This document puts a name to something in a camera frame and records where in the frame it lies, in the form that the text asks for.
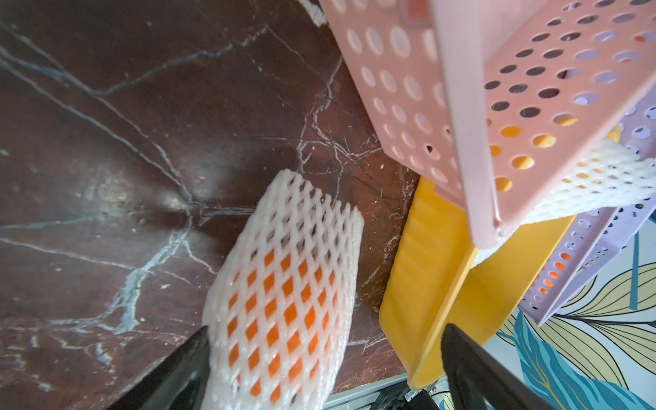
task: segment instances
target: marble surface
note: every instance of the marble surface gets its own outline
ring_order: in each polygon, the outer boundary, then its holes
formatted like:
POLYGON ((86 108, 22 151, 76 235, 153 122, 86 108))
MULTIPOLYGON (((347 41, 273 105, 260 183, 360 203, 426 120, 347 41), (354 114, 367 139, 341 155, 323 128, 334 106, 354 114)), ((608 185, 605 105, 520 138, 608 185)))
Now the marble surface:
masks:
POLYGON ((105 408, 170 354, 284 168, 366 221, 335 391, 403 372, 377 312, 417 176, 308 5, 0 4, 2 408, 105 408))

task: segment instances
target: pink plastic basket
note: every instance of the pink plastic basket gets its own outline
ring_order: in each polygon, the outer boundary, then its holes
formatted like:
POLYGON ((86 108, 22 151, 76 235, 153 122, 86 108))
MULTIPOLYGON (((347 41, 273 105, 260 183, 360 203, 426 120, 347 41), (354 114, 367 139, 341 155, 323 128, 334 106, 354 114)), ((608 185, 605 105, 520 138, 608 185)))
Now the pink plastic basket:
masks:
POLYGON ((320 1, 385 152, 467 211, 480 249, 656 80, 656 2, 320 1))
MULTIPOLYGON (((627 111, 621 122, 620 143, 640 154, 656 155, 656 87, 627 111)), ((539 325, 571 299, 640 229, 656 209, 656 197, 631 207, 603 208, 579 214, 520 308, 539 325)))

